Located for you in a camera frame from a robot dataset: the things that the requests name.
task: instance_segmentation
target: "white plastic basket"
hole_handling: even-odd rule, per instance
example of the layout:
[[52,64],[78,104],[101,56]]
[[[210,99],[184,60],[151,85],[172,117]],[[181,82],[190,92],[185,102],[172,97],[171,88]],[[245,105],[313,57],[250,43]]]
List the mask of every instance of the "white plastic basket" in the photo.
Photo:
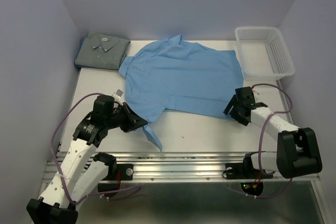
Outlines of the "white plastic basket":
[[294,74],[284,38],[275,27],[236,28],[245,80],[280,80]]

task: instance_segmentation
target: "lavender wall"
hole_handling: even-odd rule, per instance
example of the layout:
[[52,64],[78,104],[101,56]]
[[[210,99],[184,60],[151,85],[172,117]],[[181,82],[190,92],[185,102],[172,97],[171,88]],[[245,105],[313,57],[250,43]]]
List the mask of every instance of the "lavender wall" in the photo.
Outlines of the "lavender wall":
[[76,82],[78,39],[61,0],[0,0],[0,223],[30,223],[26,204]]
[[296,66],[282,84],[295,104],[295,123],[317,134],[322,184],[336,220],[335,18],[335,0],[296,0],[280,29]]
[[63,0],[82,35],[234,39],[238,26],[276,26],[294,0]]

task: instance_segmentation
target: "cable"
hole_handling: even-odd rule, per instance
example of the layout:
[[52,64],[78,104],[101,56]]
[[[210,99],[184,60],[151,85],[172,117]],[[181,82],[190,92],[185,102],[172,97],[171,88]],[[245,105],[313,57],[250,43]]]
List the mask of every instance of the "cable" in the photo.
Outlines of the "cable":
[[247,193],[243,193],[242,191],[234,190],[231,187],[229,187],[228,189],[231,190],[231,191],[234,191],[235,193],[238,193],[238,194],[241,194],[241,195],[245,195],[246,197],[250,197],[250,198],[255,198],[255,199],[270,199],[270,198],[274,198],[274,197],[277,197],[277,196],[283,194],[289,188],[289,186],[292,184],[292,181],[293,181],[293,178],[291,178],[288,181],[287,185],[283,189],[281,189],[280,191],[278,191],[275,194],[267,195],[267,196],[250,195],[250,194],[247,194]]
[[62,186],[63,186],[63,190],[65,192],[65,195],[67,197],[67,199],[69,200],[70,204],[76,206],[78,204],[80,204],[81,202],[83,202],[86,198],[90,197],[90,196],[95,196],[95,195],[103,195],[103,194],[112,194],[112,193],[118,193],[120,191],[127,191],[127,190],[132,190],[132,189],[135,189],[137,188],[137,190],[125,197],[122,197],[122,198],[119,198],[119,199],[124,199],[124,198],[128,198],[130,196],[132,196],[133,194],[137,193],[140,189],[141,189],[141,186],[132,186],[132,187],[128,187],[128,188],[125,188],[125,189],[118,189],[118,190],[114,190],[114,191],[103,191],[103,192],[100,192],[100,193],[93,193],[93,194],[89,194],[89,195],[86,195],[84,197],[82,197],[81,199],[79,199],[77,202],[76,201],[73,201],[72,198],[71,198],[71,195],[70,195],[70,192],[67,188],[67,185],[65,183],[65,179],[64,179],[64,175],[63,175],[63,171],[61,169],[61,166],[60,164],[58,163],[58,160],[57,160],[57,156],[54,152],[54,143],[55,143],[55,136],[56,136],[56,133],[58,132],[59,128],[62,126],[62,124],[64,123],[64,121],[66,120],[66,118],[70,115],[70,113],[84,100],[86,99],[87,97],[91,97],[93,95],[104,95],[102,93],[92,93],[92,94],[88,94],[86,96],[84,96],[83,98],[81,98],[69,111],[68,113],[66,113],[66,115],[63,117],[63,119],[60,121],[60,123],[57,125],[54,133],[52,134],[52,137],[51,137],[51,141],[50,141],[50,152],[51,152],[51,156],[52,156],[52,160],[55,162],[55,165],[57,167],[57,171],[60,175],[60,179],[61,179],[61,183],[62,183]]
[[269,122],[269,120],[272,118],[272,116],[274,116],[275,114],[287,114],[289,113],[292,109],[293,109],[293,102],[291,100],[291,98],[289,97],[289,95],[284,91],[282,90],[281,88],[279,88],[278,86],[276,85],[273,85],[273,84],[267,84],[267,83],[259,83],[259,84],[255,84],[253,85],[251,88],[253,89],[254,87],[257,87],[257,86],[270,86],[270,87],[273,87],[273,88],[276,88],[278,89],[279,91],[281,91],[288,99],[289,101],[289,109],[288,110],[285,110],[285,111],[275,111],[273,112],[273,114],[269,115],[265,122],[264,122],[264,125],[261,129],[261,133],[260,133],[260,139],[259,139],[259,148],[258,148],[258,163],[259,163],[259,170],[262,174],[264,175],[268,175],[268,173],[264,172],[263,171],[263,168],[261,166],[261,149],[262,149],[262,141],[264,139],[264,133],[265,133],[265,130],[266,130],[266,126]]
[[[289,109],[288,109],[288,110],[285,110],[285,111],[275,111],[275,112],[273,112],[272,114],[270,114],[270,115],[266,118],[266,120],[265,120],[265,122],[264,122],[264,125],[263,125],[263,127],[261,128],[260,139],[259,139],[259,148],[258,148],[258,164],[259,164],[260,175],[261,175],[261,174],[268,175],[268,174],[274,174],[275,172],[272,172],[272,173],[265,173],[265,172],[263,171],[263,168],[262,168],[262,165],[261,165],[262,141],[263,141],[263,139],[264,139],[264,133],[265,133],[265,130],[266,130],[266,126],[267,126],[269,120],[270,120],[270,119],[272,118],[272,116],[274,116],[275,114],[287,114],[287,113],[289,113],[289,112],[293,109],[293,102],[292,102],[291,98],[289,97],[289,95],[288,95],[283,89],[279,88],[279,87],[276,86],[276,85],[268,84],[268,83],[259,83],[259,84],[255,84],[255,85],[253,85],[251,88],[253,89],[254,87],[257,87],[257,86],[270,86],[270,87],[276,88],[276,89],[278,89],[279,91],[281,91],[281,92],[287,97],[287,99],[288,99],[288,101],[289,101]],[[292,180],[293,180],[293,178],[291,178],[291,179],[288,181],[287,185],[286,185],[282,190],[278,191],[278,192],[275,193],[275,194],[268,195],[268,196],[254,196],[254,195],[250,195],[250,194],[243,193],[243,192],[241,192],[241,191],[237,191],[237,190],[231,189],[230,187],[229,187],[229,190],[234,191],[234,192],[239,193],[239,194],[242,194],[242,195],[245,195],[246,197],[251,197],[251,198],[255,198],[255,199],[270,199],[270,198],[277,197],[277,196],[281,195],[282,193],[284,193],[284,192],[289,188],[289,186],[291,185]]]

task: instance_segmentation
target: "black mounting bracket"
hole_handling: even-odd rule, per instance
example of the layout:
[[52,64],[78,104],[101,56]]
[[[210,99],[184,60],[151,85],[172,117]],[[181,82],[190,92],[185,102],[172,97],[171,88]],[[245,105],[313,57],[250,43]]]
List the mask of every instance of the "black mounting bracket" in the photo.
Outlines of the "black mounting bracket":
[[[260,171],[253,168],[251,155],[248,153],[245,155],[242,163],[227,163],[225,164],[226,170],[223,172],[223,177],[226,179],[255,179],[260,175]],[[261,179],[271,179],[272,174],[261,174]]]

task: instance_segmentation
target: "floor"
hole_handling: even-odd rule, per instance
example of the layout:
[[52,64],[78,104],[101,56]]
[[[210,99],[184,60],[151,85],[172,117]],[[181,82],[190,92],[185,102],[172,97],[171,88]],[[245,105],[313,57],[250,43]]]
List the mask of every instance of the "floor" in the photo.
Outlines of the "floor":
[[[263,195],[286,183],[265,183]],[[77,224],[89,223],[323,223],[310,182],[294,182],[281,196],[250,199],[230,191],[228,183],[146,184],[129,199],[87,200]],[[231,184],[240,190],[240,184]]]

